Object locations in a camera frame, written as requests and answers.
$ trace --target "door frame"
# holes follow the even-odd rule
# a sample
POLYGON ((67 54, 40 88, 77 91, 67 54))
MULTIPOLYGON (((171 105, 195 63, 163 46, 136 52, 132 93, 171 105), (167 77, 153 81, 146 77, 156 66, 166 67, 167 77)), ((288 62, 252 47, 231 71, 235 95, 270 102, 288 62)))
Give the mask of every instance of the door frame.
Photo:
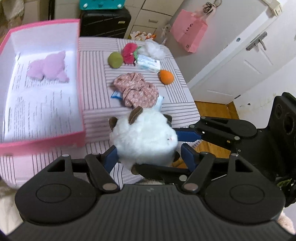
MULTIPOLYGON (((282 7, 288 0, 278 0, 282 7)), ((208 63, 196 76, 194 76, 187 86, 190 89, 192 97, 198 101, 198 96, 194 93, 195 88, 203 84, 210 76, 217 72, 223 65, 229 62, 235 55, 260 33, 262 33, 270 24, 272 24, 277 17, 273 15, 269 7, 262 12, 254 22, 252 22, 239 36, 237 36, 226 48, 224 48, 210 63, 208 63)))

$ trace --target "striped fabric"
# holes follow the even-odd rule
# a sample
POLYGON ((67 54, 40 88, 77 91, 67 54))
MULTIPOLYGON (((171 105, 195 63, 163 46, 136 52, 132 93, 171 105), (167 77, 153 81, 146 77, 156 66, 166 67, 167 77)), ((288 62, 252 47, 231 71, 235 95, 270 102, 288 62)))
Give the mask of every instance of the striped fabric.
MULTIPOLYGON (((175 81, 163 85, 156 73, 137 69, 134 65, 123 65, 112 69, 107 63, 112 52, 120 52, 130 40, 116 38, 81 37, 79 43, 81 96, 83 99, 83 118, 86 129, 86 145, 83 148, 56 148, 49 153, 37 153, 23 157, 0 157, 0 176, 11 187, 20 187, 32 176, 62 154, 70 154, 72 158, 83 158, 90 153, 103 153, 112 144, 109 142, 111 116, 121 116, 131 109, 123 107, 118 99, 110 96, 115 88, 113 80, 129 72, 141 72, 145 80, 153 83, 164 97, 162 113, 173 117, 173 127, 185 127, 196 123, 200 115, 189 92, 186 82, 169 49, 161 46, 166 58, 161 61, 162 69, 173 73, 175 81)), ((132 175, 130 171, 116 164, 111 177, 122 187, 141 180, 141 176, 132 175)))

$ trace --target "purple plush toy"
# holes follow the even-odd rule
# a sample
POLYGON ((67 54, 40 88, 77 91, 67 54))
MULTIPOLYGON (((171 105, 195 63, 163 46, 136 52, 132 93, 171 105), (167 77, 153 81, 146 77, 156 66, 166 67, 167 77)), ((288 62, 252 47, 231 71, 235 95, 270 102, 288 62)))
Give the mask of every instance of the purple plush toy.
POLYGON ((48 55, 45 59, 38 59, 29 64, 27 76, 42 80, 58 79, 60 82, 69 82, 69 78, 65 73, 64 58, 66 52, 62 51, 48 55))

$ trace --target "red fuzzy toy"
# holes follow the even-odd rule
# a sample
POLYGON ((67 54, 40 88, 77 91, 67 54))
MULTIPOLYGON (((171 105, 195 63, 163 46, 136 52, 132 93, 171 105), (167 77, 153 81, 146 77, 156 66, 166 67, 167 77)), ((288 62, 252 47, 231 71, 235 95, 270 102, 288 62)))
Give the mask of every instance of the red fuzzy toy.
POLYGON ((133 53, 135 52, 137 47, 138 46, 135 43, 128 43, 126 46, 124 46, 121 55, 123 57, 123 61, 126 64, 133 64, 135 62, 135 57, 133 53))

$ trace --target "pink box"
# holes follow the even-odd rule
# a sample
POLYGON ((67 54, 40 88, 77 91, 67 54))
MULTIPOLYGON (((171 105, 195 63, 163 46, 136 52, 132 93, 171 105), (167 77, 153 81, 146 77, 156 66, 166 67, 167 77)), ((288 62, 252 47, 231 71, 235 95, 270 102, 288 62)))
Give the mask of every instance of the pink box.
POLYGON ((79 30, 79 19, 63 19, 22 25, 8 32, 0 45, 0 155, 85 145, 79 30), (30 62, 60 51, 66 51, 69 83, 27 77, 30 62))

